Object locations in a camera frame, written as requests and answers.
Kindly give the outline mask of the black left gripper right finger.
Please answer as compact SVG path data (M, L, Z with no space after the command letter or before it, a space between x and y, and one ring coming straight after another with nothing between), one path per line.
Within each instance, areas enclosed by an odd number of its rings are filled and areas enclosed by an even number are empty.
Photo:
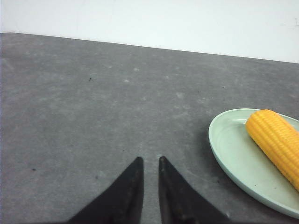
M159 158L159 206L163 224L227 224L229 218L195 191L170 161Z

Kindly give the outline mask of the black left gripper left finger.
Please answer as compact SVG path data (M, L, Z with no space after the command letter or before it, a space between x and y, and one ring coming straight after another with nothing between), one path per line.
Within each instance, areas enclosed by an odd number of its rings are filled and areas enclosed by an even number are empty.
M68 224L139 224L144 196L143 158L136 157L98 197Z

